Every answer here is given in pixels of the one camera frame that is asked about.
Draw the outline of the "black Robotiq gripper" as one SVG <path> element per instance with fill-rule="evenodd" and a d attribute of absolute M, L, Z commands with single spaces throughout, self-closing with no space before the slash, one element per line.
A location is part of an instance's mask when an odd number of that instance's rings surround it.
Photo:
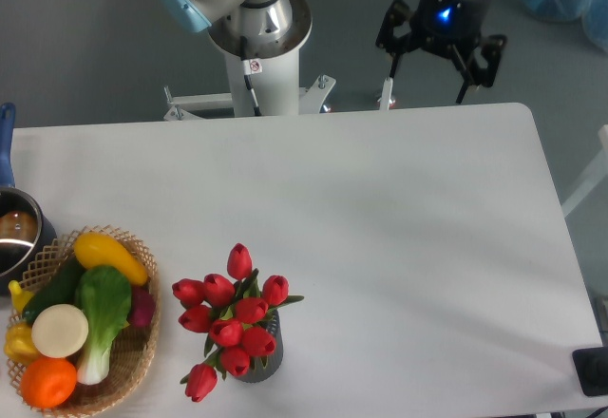
<path fill-rule="evenodd" d="M 463 78 L 457 95 L 459 105 L 471 87 L 492 87 L 507 44 L 507 36 L 481 35 L 481 27 L 492 0 L 420 0 L 412 30 L 430 40 L 429 52 L 447 57 L 454 48 L 454 65 Z M 395 31 L 409 23 L 411 9 L 403 0 L 393 0 L 385 12 L 375 45 L 391 58 L 389 77 L 395 78 L 401 58 L 409 53 L 410 34 Z"/>

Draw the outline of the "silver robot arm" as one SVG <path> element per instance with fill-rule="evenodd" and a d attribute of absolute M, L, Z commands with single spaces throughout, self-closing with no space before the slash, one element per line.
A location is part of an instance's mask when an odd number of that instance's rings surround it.
<path fill-rule="evenodd" d="M 241 62 L 295 53 L 312 29 L 304 0 L 161 0 L 172 17 L 192 33 L 208 31 L 215 45 Z M 481 26 L 491 0 L 420 0 L 411 9 L 393 0 L 375 45 L 397 72 L 403 55 L 421 49 L 452 62 L 463 79 L 461 101 L 472 86 L 491 87 L 506 38 L 483 36 Z"/>

